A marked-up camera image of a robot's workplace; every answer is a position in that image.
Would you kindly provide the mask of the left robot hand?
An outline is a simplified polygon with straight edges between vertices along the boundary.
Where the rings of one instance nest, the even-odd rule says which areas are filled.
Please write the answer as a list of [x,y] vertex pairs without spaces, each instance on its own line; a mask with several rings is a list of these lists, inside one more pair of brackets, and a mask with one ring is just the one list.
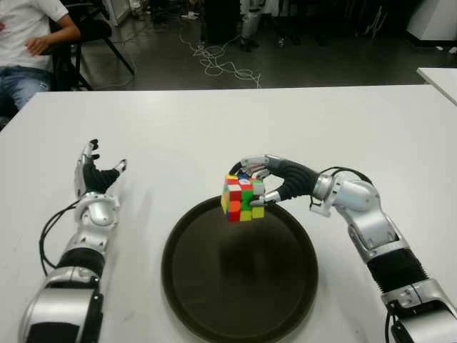
[[94,153],[98,148],[99,140],[90,140],[77,159],[74,170],[74,191],[77,199],[91,192],[105,194],[119,176],[126,171],[126,159],[122,159],[111,169],[100,170],[95,163],[100,155]]

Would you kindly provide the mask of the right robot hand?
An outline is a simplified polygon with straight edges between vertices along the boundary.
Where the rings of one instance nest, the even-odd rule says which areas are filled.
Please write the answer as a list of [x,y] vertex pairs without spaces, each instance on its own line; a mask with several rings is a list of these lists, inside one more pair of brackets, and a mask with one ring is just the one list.
[[249,156],[237,162],[229,171],[230,175],[257,174],[260,179],[274,175],[283,179],[277,189],[255,196],[250,202],[251,207],[264,207],[295,197],[313,195],[319,173],[297,162],[278,156],[264,154]]

